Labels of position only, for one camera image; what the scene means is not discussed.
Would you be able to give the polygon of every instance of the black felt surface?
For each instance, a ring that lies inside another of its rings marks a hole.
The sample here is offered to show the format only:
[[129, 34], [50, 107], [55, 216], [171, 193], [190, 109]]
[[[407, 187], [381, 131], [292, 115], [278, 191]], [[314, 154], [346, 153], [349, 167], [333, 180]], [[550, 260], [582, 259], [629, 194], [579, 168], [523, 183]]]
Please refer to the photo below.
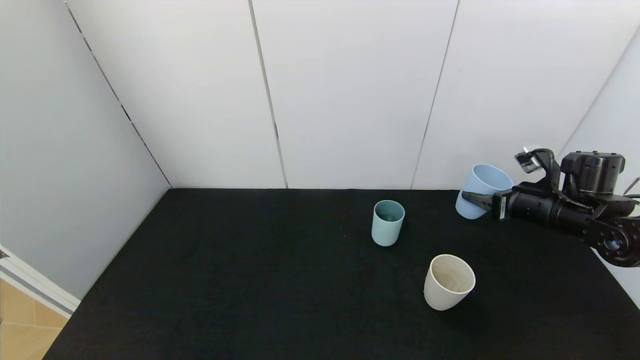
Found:
[[[576, 239], [466, 220], [454, 191], [170, 190], [46, 359], [637, 359], [640, 311]], [[371, 240], [399, 201], [398, 242]], [[438, 312], [431, 258], [475, 290]]]

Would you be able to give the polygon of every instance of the panel seam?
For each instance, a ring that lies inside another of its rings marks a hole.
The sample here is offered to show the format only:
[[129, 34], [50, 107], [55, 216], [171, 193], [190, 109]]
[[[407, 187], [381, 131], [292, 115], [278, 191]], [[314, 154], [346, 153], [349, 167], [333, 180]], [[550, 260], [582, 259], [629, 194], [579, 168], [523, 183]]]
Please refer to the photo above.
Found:
[[262, 57], [262, 46], [260, 44], [260, 36], [258, 36], [258, 25], [255, 21], [255, 12], [253, 10], [253, 1], [247, 0], [249, 4], [249, 13], [251, 14], [251, 22], [253, 24], [253, 35], [255, 36], [255, 45], [258, 49], [258, 58], [260, 59], [260, 67], [262, 69], [262, 79], [264, 80], [264, 88], [267, 94], [267, 102], [269, 103], [269, 113], [271, 114], [271, 123], [273, 124], [273, 134], [276, 138], [276, 146], [278, 147], [278, 157], [280, 158], [280, 168], [282, 169], [282, 179], [284, 186], [289, 188], [287, 174], [284, 169], [284, 159], [282, 157], [282, 147], [280, 146], [280, 135], [278, 134], [278, 125], [276, 124], [275, 113], [273, 112], [273, 102], [271, 101], [271, 90], [269, 89], [269, 80], [267, 79], [267, 70], [264, 66], [264, 58]]
[[451, 30], [449, 32], [449, 39], [447, 39], [447, 47], [444, 49], [444, 56], [442, 57], [442, 64], [440, 66], [440, 73], [438, 74], [438, 82], [436, 83], [436, 90], [433, 92], [433, 99], [431, 100], [431, 108], [429, 109], [429, 115], [427, 116], [427, 124], [424, 126], [424, 134], [422, 135], [422, 143], [420, 144], [420, 152], [418, 152], [418, 160], [415, 163], [415, 169], [413, 170], [413, 178], [411, 180], [410, 190], [413, 190], [413, 183], [415, 182], [415, 176], [418, 173], [418, 166], [420, 165], [420, 157], [422, 156], [422, 148], [424, 147], [424, 140], [427, 138], [427, 129], [429, 129], [429, 123], [431, 122], [431, 114], [433, 113], [433, 105], [436, 103], [436, 96], [438, 95], [438, 88], [440, 87], [440, 79], [442, 78], [442, 71], [444, 69], [444, 63], [447, 59], [447, 52], [449, 51], [449, 44], [451, 43], [451, 35], [453, 34], [453, 27], [456, 25], [456, 17], [458, 16], [458, 7], [460, 7], [460, 0], [456, 3], [456, 11], [453, 13], [453, 21], [451, 22]]
[[95, 61], [95, 64], [98, 65], [98, 69], [100, 69], [100, 73], [102, 74], [102, 77], [107, 82], [107, 85], [109, 85], [109, 88], [111, 89], [111, 93], [113, 93], [113, 96], [116, 97], [116, 100], [118, 101], [118, 104], [120, 105], [122, 111], [124, 112], [124, 115], [127, 117], [127, 119], [129, 119], [129, 123], [131, 124], [131, 126], [134, 129], [134, 131], [138, 135], [138, 138], [140, 138], [140, 141], [145, 146], [145, 149], [149, 153], [149, 156], [151, 156], [151, 158], [154, 160], [154, 163], [158, 167], [158, 170], [160, 170], [160, 174], [162, 174], [162, 176], [164, 177], [164, 180], [169, 185], [169, 187], [173, 189], [173, 185], [171, 185], [171, 182], [169, 181], [169, 179], [167, 178], [166, 174], [164, 173], [164, 171], [160, 167], [160, 164], [157, 162], [156, 157], [151, 153], [151, 150], [149, 150], [149, 146], [147, 146], [147, 143], [145, 142], [145, 139], [142, 137], [142, 135], [138, 131], [138, 128], [136, 127], [136, 125], [131, 120], [131, 117], [129, 116], [129, 113], [127, 113], [127, 110], [125, 110], [124, 105], [122, 105], [122, 101], [120, 101], [120, 98], [118, 97], [118, 94], [116, 94], [116, 91], [113, 89], [113, 86], [111, 86], [111, 82], [109, 81], [109, 78], [107, 78], [107, 75], [104, 73], [104, 70], [102, 69], [102, 66], [100, 66], [100, 62], [95, 57], [95, 54], [93, 53], [93, 50], [91, 49], [91, 46], [89, 46], [89, 42], [87, 41], [86, 37], [84, 37], [84, 33], [82, 32], [82, 29], [80, 28], [80, 25], [78, 24], [78, 21], [76, 21], [76, 17], [74, 16], [74, 13], [71, 11], [71, 8], [69, 7], [69, 4], [66, 1], [64, 1], [64, 3], [65, 3], [65, 6], [67, 7], [67, 11], [69, 12], [69, 15], [71, 15], [71, 19], [74, 21], [74, 24], [76, 25], [76, 28], [78, 29], [78, 32], [80, 33], [80, 35], [82, 36], [82, 39], [84, 40], [84, 44], [86, 45], [86, 48], [89, 49], [89, 53], [91, 53], [91, 56], [93, 56], [93, 60]]

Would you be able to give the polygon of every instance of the white cup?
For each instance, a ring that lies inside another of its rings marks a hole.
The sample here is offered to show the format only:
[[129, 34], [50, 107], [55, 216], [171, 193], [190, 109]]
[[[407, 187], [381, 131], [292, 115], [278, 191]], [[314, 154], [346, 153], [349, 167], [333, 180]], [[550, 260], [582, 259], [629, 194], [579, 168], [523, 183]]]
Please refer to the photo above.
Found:
[[429, 265], [424, 281], [424, 299], [433, 309], [443, 311], [464, 299], [476, 285], [471, 266], [458, 256], [438, 255]]

